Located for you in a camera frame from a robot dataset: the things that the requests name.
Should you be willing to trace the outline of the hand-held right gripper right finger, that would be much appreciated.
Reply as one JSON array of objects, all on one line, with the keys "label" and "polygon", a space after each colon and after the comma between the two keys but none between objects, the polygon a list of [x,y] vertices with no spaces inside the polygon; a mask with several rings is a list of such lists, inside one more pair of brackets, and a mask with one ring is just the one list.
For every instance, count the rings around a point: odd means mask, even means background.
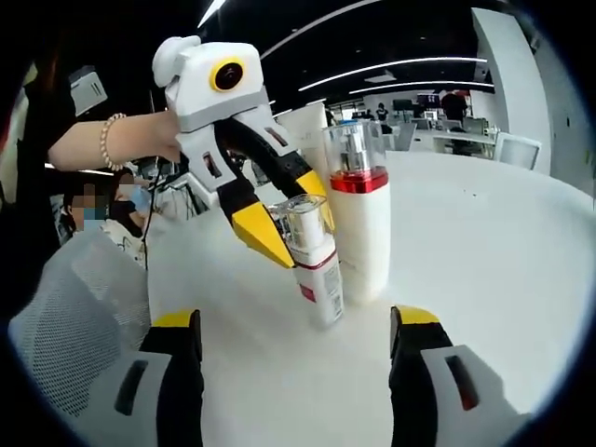
[{"label": "hand-held right gripper right finger", "polygon": [[393,446],[504,446],[522,427],[501,377],[425,309],[390,311]]}]

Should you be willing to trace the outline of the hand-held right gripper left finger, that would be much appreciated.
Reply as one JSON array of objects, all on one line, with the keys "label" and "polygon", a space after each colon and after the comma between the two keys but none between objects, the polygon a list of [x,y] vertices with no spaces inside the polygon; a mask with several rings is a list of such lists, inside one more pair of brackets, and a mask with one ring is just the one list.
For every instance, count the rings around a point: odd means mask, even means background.
[{"label": "hand-held right gripper left finger", "polygon": [[140,350],[169,357],[157,384],[157,444],[201,446],[204,377],[200,311],[185,309],[162,316],[145,335]]}]

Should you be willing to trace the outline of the person's left hand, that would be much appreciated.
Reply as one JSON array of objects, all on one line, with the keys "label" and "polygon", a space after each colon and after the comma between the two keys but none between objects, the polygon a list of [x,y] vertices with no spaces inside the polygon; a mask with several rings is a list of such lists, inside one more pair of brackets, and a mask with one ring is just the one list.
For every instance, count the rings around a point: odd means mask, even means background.
[{"label": "person's left hand", "polygon": [[180,128],[172,111],[127,117],[123,127],[127,161],[151,156],[180,161]]}]

